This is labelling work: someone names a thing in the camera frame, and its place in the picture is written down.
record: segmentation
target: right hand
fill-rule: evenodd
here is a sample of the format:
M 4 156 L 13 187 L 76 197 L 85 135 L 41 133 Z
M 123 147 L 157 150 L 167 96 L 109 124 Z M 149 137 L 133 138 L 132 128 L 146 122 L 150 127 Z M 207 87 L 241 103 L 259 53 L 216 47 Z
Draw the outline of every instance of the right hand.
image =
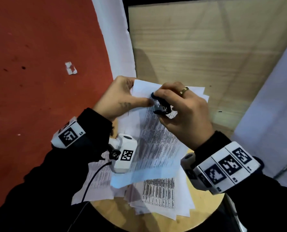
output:
M 172 119 L 158 116 L 161 124 L 188 148 L 195 150 L 214 134 L 214 130 L 207 102 L 191 90 L 180 97 L 178 94 L 184 87 L 181 82 L 165 83 L 154 95 L 165 99 L 178 112 Z

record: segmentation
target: left hand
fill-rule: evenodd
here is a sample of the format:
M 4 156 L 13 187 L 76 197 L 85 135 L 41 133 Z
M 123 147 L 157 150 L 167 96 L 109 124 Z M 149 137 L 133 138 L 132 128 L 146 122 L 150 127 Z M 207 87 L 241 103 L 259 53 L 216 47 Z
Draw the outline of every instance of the left hand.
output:
M 135 79 L 118 76 L 93 107 L 93 110 L 112 122 L 131 109 L 152 106 L 154 102 L 149 98 L 131 96 L 130 89 L 133 87 Z

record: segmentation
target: tattoo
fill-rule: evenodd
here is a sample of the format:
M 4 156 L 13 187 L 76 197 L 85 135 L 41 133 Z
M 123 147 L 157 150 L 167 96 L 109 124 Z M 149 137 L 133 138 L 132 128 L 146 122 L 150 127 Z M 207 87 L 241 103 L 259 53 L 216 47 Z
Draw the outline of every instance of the tattoo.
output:
M 126 108 L 126 109 L 130 109 L 132 106 L 131 103 L 126 103 L 126 102 L 120 103 L 120 105 L 122 108 Z

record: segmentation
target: gold ring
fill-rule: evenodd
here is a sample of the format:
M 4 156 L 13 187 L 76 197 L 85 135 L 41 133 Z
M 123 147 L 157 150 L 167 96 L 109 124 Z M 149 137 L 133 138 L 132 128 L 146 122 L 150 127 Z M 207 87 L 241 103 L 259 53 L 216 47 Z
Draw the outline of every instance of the gold ring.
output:
M 182 95 L 185 93 L 185 91 L 189 90 L 188 87 L 184 87 L 181 91 L 180 91 L 180 96 L 182 97 Z

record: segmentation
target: round wooden table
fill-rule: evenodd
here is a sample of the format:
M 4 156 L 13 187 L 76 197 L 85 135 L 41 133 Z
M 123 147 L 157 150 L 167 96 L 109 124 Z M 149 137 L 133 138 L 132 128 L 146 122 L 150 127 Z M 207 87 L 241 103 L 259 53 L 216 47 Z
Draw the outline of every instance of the round wooden table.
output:
M 196 209 L 190 210 L 190 217 L 177 216 L 176 221 L 158 213 L 135 215 L 134 208 L 120 197 L 91 203 L 108 221 L 130 232 L 184 232 L 203 223 L 224 197 L 224 194 L 212 195 L 209 191 L 196 190 L 189 179 L 187 184 Z

